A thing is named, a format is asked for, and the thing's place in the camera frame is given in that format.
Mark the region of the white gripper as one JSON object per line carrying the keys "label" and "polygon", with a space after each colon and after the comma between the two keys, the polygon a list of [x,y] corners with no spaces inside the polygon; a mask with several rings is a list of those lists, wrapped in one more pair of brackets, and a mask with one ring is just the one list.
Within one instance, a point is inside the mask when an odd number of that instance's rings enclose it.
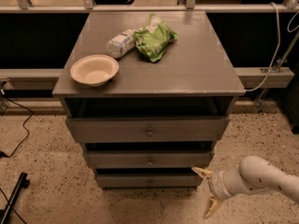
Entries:
{"label": "white gripper", "polygon": [[208,198],[203,217],[210,218],[221,207],[223,200],[233,197],[233,194],[227,188],[227,175],[229,174],[229,171],[225,170],[213,173],[210,170],[199,167],[193,167],[192,170],[203,179],[209,178],[209,189],[214,197],[211,196]]}

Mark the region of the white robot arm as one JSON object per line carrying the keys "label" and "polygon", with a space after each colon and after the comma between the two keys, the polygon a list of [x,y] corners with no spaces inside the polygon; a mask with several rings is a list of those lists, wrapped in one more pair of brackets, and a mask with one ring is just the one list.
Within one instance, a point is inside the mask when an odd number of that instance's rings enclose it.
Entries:
{"label": "white robot arm", "polygon": [[299,177],[286,174],[258,156],[247,156],[230,170],[213,172],[199,167],[192,170],[208,180],[211,196],[204,218],[212,217],[225,200],[237,194],[256,195],[276,191],[299,203]]}

